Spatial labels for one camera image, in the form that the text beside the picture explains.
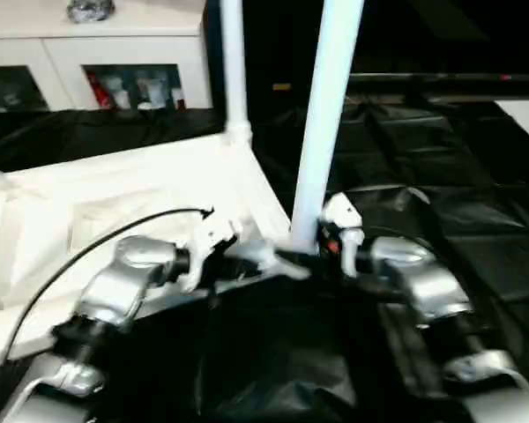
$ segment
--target black fabric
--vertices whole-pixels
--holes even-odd
[[[304,118],[293,110],[253,127],[255,154],[288,212]],[[222,126],[204,111],[0,115],[0,168]],[[529,379],[529,137],[511,118],[493,104],[359,107],[339,128],[328,189],[347,193],[369,233],[431,244]],[[159,421],[159,412],[217,422],[466,420],[443,397],[403,307],[307,282],[270,281],[139,322],[116,349],[114,366],[124,371],[114,372],[98,413],[115,421]]]

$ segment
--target white cabinet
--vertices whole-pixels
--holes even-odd
[[[133,70],[143,65],[175,64],[186,107],[212,106],[200,37],[70,38],[47,39],[44,43],[74,108],[98,108],[86,78],[86,65],[115,64],[136,65],[130,66]]]
[[[127,91],[138,90],[141,72],[167,74],[173,84],[165,85],[167,96],[170,89],[180,88],[177,95],[187,108],[212,106],[202,31],[205,0],[115,0],[112,17],[87,24],[68,20],[68,2],[0,1],[0,70],[25,67],[3,78],[34,85],[24,89],[33,99],[28,109],[99,108],[98,90],[87,77],[91,72],[112,79],[126,75],[117,78]],[[110,95],[106,87],[101,90]],[[6,90],[0,95],[9,94]],[[133,107],[145,101],[144,95],[135,97]]]

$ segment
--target bottle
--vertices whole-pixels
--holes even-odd
[[[100,108],[113,108],[114,104],[112,103],[112,100],[109,98],[108,93],[106,93],[106,91],[104,91],[104,89],[100,85],[100,81],[98,80],[96,75],[94,75],[92,72],[87,72],[86,76],[88,77],[88,82],[92,87],[92,91],[94,92],[94,96],[96,97]]]
[[[110,75],[102,81],[119,108],[124,110],[131,108],[130,95],[123,89],[123,81],[120,77]]]

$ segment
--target glass cabinet door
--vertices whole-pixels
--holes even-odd
[[[100,108],[186,108],[176,64],[85,65]]]
[[[0,112],[48,110],[26,66],[0,66]]]

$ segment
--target red item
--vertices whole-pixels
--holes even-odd
[[[114,108],[114,103],[112,103],[112,99],[110,99],[109,94],[106,93],[106,91],[102,88],[102,85],[100,85],[100,81],[98,80],[96,75],[94,75],[92,72],[87,72],[86,76],[88,77],[88,82],[92,87],[94,97],[96,97],[100,108]]]

